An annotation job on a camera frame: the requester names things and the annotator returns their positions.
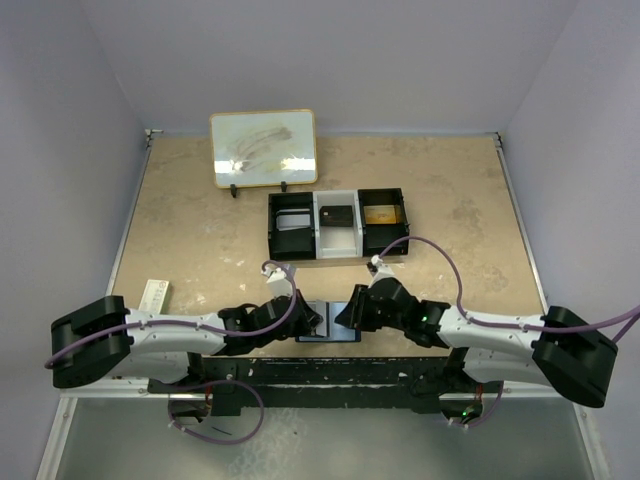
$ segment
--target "white wall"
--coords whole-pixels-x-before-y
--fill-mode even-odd
[[[640,303],[640,2],[582,0],[509,124],[506,157],[549,301],[590,321]],[[637,478],[640,326],[597,412]]]
[[[83,0],[147,127],[312,108],[322,132],[487,132],[577,0]]]
[[[49,325],[104,295],[144,132],[76,0],[0,2],[0,464],[34,478]]]

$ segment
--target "wooden table surface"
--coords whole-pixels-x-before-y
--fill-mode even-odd
[[[467,309],[541,312],[509,192],[489,137],[317,139],[318,181],[288,191],[401,187],[411,233],[447,250],[458,265]],[[260,264],[268,257],[267,200],[279,187],[215,186],[209,139],[155,140],[116,277],[114,294],[137,308],[147,279],[169,280],[165,313],[199,315],[270,298]],[[412,243],[393,266],[419,298],[452,302],[453,274],[430,247]],[[312,266],[296,273],[305,299],[347,301],[369,283],[363,265]],[[360,343],[273,342],[250,356],[427,356],[400,332],[364,333]]]

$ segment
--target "purple wire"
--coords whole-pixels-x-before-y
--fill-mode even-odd
[[[382,253],[379,255],[380,258],[384,257],[391,248],[393,248],[394,246],[396,246],[398,243],[401,242],[405,242],[408,240],[418,240],[420,242],[424,242],[427,245],[431,245],[433,248],[435,248],[438,252],[440,252],[442,254],[442,256],[445,258],[445,260],[447,260],[447,262],[449,263],[449,265],[451,266],[451,269],[453,270],[453,274],[456,277],[456,282],[458,283],[458,295],[456,297],[456,306],[458,307],[458,310],[460,311],[460,313],[462,314],[462,316],[468,320],[469,322],[475,324],[475,325],[479,325],[481,327],[491,327],[491,328],[507,328],[507,329],[520,329],[520,325],[517,323],[513,323],[513,324],[505,324],[505,323],[498,323],[498,322],[486,322],[483,320],[478,320],[477,318],[473,318],[471,316],[468,315],[467,311],[462,307],[462,278],[460,276],[460,271],[458,270],[458,267],[456,266],[456,264],[454,263],[453,259],[451,258],[451,256],[444,251],[444,249],[442,247],[440,247],[440,245],[438,245],[437,243],[428,240],[426,238],[423,237],[417,237],[414,235],[409,235],[406,237],[402,237],[399,238],[395,241],[393,241],[392,243],[390,243],[387,248],[385,248]],[[605,328],[605,327],[611,327],[613,325],[617,325],[619,323],[625,322],[627,320],[629,320],[631,317],[635,317],[636,315],[640,315],[640,305],[638,305],[635,308],[632,308],[631,310],[629,310],[626,313],[623,313],[622,315],[618,315],[617,317],[613,317],[610,318],[609,320],[605,320],[603,322],[598,322],[598,323],[592,323],[591,325],[582,325],[580,327],[541,327],[538,325],[530,325],[530,324],[525,324],[522,326],[523,330],[532,330],[535,332],[546,332],[546,333],[562,333],[562,334],[567,334],[567,333],[582,333],[582,332],[593,332],[594,330],[600,330],[601,328]]]
[[[620,339],[621,339],[622,337],[624,337],[624,336],[625,336],[625,334],[629,331],[629,329],[630,329],[631,327],[633,327],[633,324],[634,324],[634,323],[636,323],[636,322],[638,321],[638,319],[640,319],[640,314],[635,315],[631,320],[629,320],[629,321],[625,324],[625,326],[624,326],[624,327],[622,327],[618,333],[616,333],[616,336],[615,336],[615,337],[613,337],[613,338],[611,339],[611,341],[612,341],[613,343],[618,343],[618,342],[620,341]]]
[[[264,421],[264,402],[262,401],[262,398],[260,398],[260,395],[258,394],[258,392],[256,392],[256,390],[251,385],[241,382],[239,380],[214,380],[211,382],[203,383],[201,385],[188,385],[184,387],[174,387],[173,385],[171,386],[180,392],[188,392],[191,390],[199,390],[202,388],[214,387],[216,385],[238,385],[239,387],[242,387],[248,390],[256,398],[256,400],[258,401],[258,407],[260,408],[260,419],[258,420],[258,423],[256,424],[253,430],[247,433],[244,437],[234,438],[233,440],[221,440],[217,438],[207,437],[206,435],[202,435],[201,433],[191,430],[185,427],[184,425],[182,425],[180,422],[178,422],[175,415],[171,412],[171,406],[169,405],[167,407],[167,412],[169,413],[169,420],[171,420],[171,425],[176,427],[178,430],[188,435],[191,435],[192,437],[195,437],[199,440],[203,440],[208,443],[213,443],[215,445],[237,445],[239,443],[243,443],[243,442],[246,442],[247,440],[250,440],[255,436],[256,433],[258,433],[258,430],[260,430],[260,427],[262,426],[262,422]]]
[[[493,415],[493,412],[496,411],[496,409],[498,408],[498,404],[500,403],[500,400],[502,399],[502,392],[503,391],[504,391],[504,382],[502,382],[500,384],[500,389],[498,390],[498,395],[496,396],[496,399],[491,404],[491,407],[489,407],[489,411],[487,413],[485,413],[484,415],[482,415],[477,420],[468,423],[467,425],[469,426],[469,428],[479,427],[484,422],[486,422],[489,419],[489,417],[491,417],[491,415]]]
[[[233,330],[225,330],[223,328],[217,328],[217,327],[212,327],[211,325],[206,325],[206,324],[201,324],[198,325],[195,322],[189,322],[187,320],[149,320],[147,322],[147,325],[150,327],[153,326],[162,326],[162,325],[176,325],[176,326],[180,326],[180,327],[190,327],[190,328],[201,328],[202,330],[206,330],[209,332],[213,332],[213,333],[221,333],[223,335],[227,335],[229,337],[255,337],[257,335],[263,335],[267,332],[270,332],[271,330],[274,330],[276,328],[278,328],[280,325],[282,325],[284,322],[287,321],[287,319],[289,318],[289,315],[291,315],[291,312],[293,312],[293,309],[296,306],[296,297],[297,295],[297,287],[296,287],[296,282],[293,279],[293,275],[291,275],[291,273],[289,272],[289,270],[282,264],[279,262],[275,262],[273,260],[267,260],[262,264],[261,269],[264,270],[264,268],[267,265],[275,265],[277,268],[282,269],[282,271],[284,272],[285,276],[287,277],[287,280],[289,280],[289,283],[291,283],[291,290],[292,290],[292,295],[291,295],[291,302],[289,303],[289,308],[287,308],[287,310],[284,312],[284,315],[282,315],[282,317],[280,319],[278,319],[276,322],[272,323],[271,325],[261,328],[259,330],[253,330],[251,332],[236,332]],[[129,330],[132,328],[140,328],[142,327],[142,322],[135,322],[135,323],[128,323],[128,324],[123,324],[123,325],[116,325],[114,327],[109,327],[106,328],[104,330],[100,330],[99,332],[96,333],[92,333],[91,335],[88,335],[84,338],[81,338],[80,340],[77,340],[69,345],[67,345],[66,347],[58,350],[55,354],[53,354],[49,360],[47,360],[44,364],[44,368],[47,369],[51,369],[53,368],[53,366],[60,361],[61,358],[63,358],[64,356],[68,355],[70,352],[72,352],[73,350],[75,350],[76,348],[79,348],[83,345],[86,345],[87,343],[93,342],[94,340],[97,340],[98,338],[101,337],[106,337],[107,335],[111,335],[113,333],[117,333],[117,332],[121,332],[123,330]]]

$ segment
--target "purple cable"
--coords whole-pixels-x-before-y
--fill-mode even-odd
[[[458,307],[458,310],[466,320],[468,320],[469,322],[475,325],[479,325],[481,327],[520,329],[520,325],[518,325],[517,323],[505,324],[505,323],[498,323],[498,322],[486,322],[483,320],[478,320],[477,318],[473,318],[467,314],[467,311],[462,307],[462,278],[460,277],[460,271],[458,270],[458,267],[456,267],[456,264],[454,263],[451,256],[447,252],[445,252],[444,249],[440,247],[437,243],[423,237],[410,235],[407,237],[399,238],[393,241],[392,243],[390,243],[387,246],[387,248],[385,248],[382,251],[379,257],[380,258],[384,257],[387,254],[387,252],[389,252],[389,250],[394,246],[396,246],[398,243],[405,242],[408,240],[418,240],[420,242],[426,243],[427,245],[431,245],[433,248],[435,248],[436,250],[438,250],[438,252],[442,254],[445,260],[447,260],[447,262],[451,266],[451,269],[453,270],[453,274],[456,277],[456,282],[458,283],[458,296],[456,297],[456,306]],[[636,315],[640,315],[640,305],[638,305],[635,308],[632,308],[631,310],[629,310],[626,313],[623,313],[622,315],[618,315],[617,317],[610,318],[609,320],[605,320],[603,322],[593,323],[591,325],[582,325],[580,327],[541,327],[538,325],[525,324],[522,326],[522,329],[532,330],[535,332],[563,333],[563,334],[593,332],[594,330],[600,330],[601,328],[611,327],[613,325],[617,325],[619,323],[625,322],[629,320],[631,317],[634,317]]]
[[[261,328],[259,330],[253,330],[251,332],[236,332],[233,330],[225,330],[223,328],[212,327],[211,325],[198,325],[195,322],[189,322],[187,320],[149,320],[147,322],[147,325],[149,325],[150,327],[162,326],[162,325],[177,325],[180,327],[201,328],[202,330],[207,330],[213,333],[221,333],[229,337],[255,337],[257,335],[262,335],[267,332],[270,332],[271,330],[274,330],[278,328],[280,325],[282,325],[284,322],[286,322],[287,319],[289,318],[289,315],[291,315],[291,312],[293,312],[293,309],[296,306],[297,287],[296,287],[296,282],[293,279],[293,276],[283,264],[279,262],[275,262],[273,260],[267,260],[262,264],[261,269],[264,270],[265,266],[269,264],[275,265],[277,268],[282,269],[282,271],[285,273],[287,277],[287,280],[289,280],[289,283],[291,283],[291,290],[293,293],[291,295],[291,303],[289,303],[289,308],[287,308],[287,310],[284,312],[284,315],[282,315],[280,319],[278,319],[276,322],[272,323],[271,325]],[[45,362],[44,368],[47,368],[47,369],[53,368],[53,366],[65,355],[68,355],[69,352],[72,352],[76,348],[86,345],[87,343],[93,342],[98,338],[106,337],[107,335],[121,332],[123,330],[129,330],[132,328],[140,328],[140,327],[142,327],[142,323],[135,322],[135,323],[129,323],[129,324],[123,324],[123,325],[116,325],[115,327],[109,327],[104,330],[100,330],[99,332],[92,333],[91,335],[81,338],[80,340],[73,342],[67,345],[66,347],[62,348],[61,350],[57,351],[55,354],[51,356],[51,358],[49,358],[49,360]]]
[[[624,336],[625,336],[625,334],[629,331],[629,329],[630,329],[631,327],[633,327],[633,324],[634,324],[634,323],[636,323],[636,322],[638,321],[638,319],[640,319],[640,313],[639,313],[638,315],[635,315],[631,320],[629,320],[629,321],[625,324],[625,326],[624,326],[624,327],[622,327],[618,333],[616,333],[616,336],[615,336],[615,337],[613,337],[613,338],[611,339],[611,341],[612,341],[613,343],[618,343],[618,342],[620,341],[620,339],[621,339],[622,337],[624,337]]]
[[[496,399],[491,404],[491,407],[489,407],[489,411],[487,413],[485,413],[484,415],[482,415],[477,420],[468,423],[467,425],[469,426],[469,428],[479,427],[484,422],[489,420],[489,417],[491,417],[491,415],[493,415],[493,412],[495,412],[496,409],[498,408],[498,404],[500,403],[500,399],[502,399],[502,392],[503,391],[504,391],[504,382],[502,382],[500,384],[500,390],[498,390],[498,395],[496,396]]]
[[[260,430],[260,427],[262,426],[262,422],[264,421],[264,402],[262,401],[262,398],[260,398],[260,395],[258,394],[258,392],[256,392],[251,385],[244,382],[240,382],[238,380],[214,380],[212,382],[206,382],[201,385],[193,385],[193,386],[188,385],[184,387],[173,387],[173,388],[175,388],[180,392],[188,392],[190,390],[198,390],[198,389],[207,388],[207,387],[214,387],[216,385],[238,385],[239,387],[242,387],[248,390],[249,392],[251,392],[251,394],[256,398],[256,400],[258,401],[258,407],[260,408],[260,419],[258,420],[258,423],[253,430],[247,433],[244,437],[235,438],[233,440],[221,440],[217,438],[207,437],[206,435],[202,435],[201,433],[188,429],[187,427],[182,425],[180,422],[178,422],[176,417],[171,412],[171,407],[169,405],[167,407],[167,411],[169,413],[169,420],[171,420],[171,425],[176,427],[178,430],[188,435],[191,435],[192,437],[195,437],[199,440],[203,440],[208,443],[213,443],[215,445],[237,445],[239,443],[243,443],[243,442],[246,442],[247,440],[250,440],[255,436],[256,433],[258,433],[258,430]]]

